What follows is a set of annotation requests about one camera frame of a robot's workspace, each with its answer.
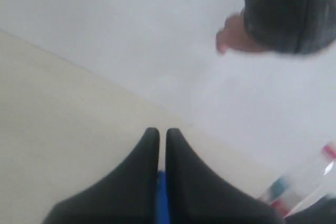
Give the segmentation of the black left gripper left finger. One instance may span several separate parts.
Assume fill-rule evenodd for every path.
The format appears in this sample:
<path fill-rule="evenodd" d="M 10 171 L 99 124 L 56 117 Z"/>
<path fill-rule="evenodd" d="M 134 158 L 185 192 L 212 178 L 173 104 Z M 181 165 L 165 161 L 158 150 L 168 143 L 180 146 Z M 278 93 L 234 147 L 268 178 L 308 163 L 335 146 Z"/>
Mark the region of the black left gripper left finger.
<path fill-rule="evenodd" d="M 144 131 L 112 172 L 52 208 L 44 223 L 155 223 L 160 134 Z"/>

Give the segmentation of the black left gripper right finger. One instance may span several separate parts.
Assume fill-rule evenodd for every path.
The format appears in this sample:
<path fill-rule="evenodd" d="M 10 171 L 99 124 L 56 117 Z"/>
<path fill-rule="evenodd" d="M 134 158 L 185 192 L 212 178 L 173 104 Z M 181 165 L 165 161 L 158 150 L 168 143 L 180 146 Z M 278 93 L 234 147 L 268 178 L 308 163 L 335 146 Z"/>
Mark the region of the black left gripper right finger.
<path fill-rule="evenodd" d="M 165 173 L 171 223 L 284 223 L 269 205 L 217 175 L 179 129 L 166 133 Z"/>

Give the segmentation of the grey knitted sleeve forearm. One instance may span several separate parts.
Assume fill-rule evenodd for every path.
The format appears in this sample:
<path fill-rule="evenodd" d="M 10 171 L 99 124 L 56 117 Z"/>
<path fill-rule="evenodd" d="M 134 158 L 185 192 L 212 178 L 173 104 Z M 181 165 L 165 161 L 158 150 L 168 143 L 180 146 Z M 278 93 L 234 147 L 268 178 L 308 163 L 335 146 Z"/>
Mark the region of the grey knitted sleeve forearm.
<path fill-rule="evenodd" d="M 316 53 L 335 42 L 335 0 L 245 0 L 244 26 L 269 50 Z"/>

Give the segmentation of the person's bare hand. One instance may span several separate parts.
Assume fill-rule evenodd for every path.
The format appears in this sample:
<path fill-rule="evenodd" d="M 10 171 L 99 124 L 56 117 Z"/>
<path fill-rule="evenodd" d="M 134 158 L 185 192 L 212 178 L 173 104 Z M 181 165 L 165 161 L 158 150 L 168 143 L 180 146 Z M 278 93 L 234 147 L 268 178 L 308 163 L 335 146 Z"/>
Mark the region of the person's bare hand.
<path fill-rule="evenodd" d="M 224 27 L 216 34 L 216 50 L 222 55 L 229 50 L 249 54 L 268 52 L 266 47 L 257 44 L 247 34 L 244 26 L 244 10 L 225 20 Z"/>

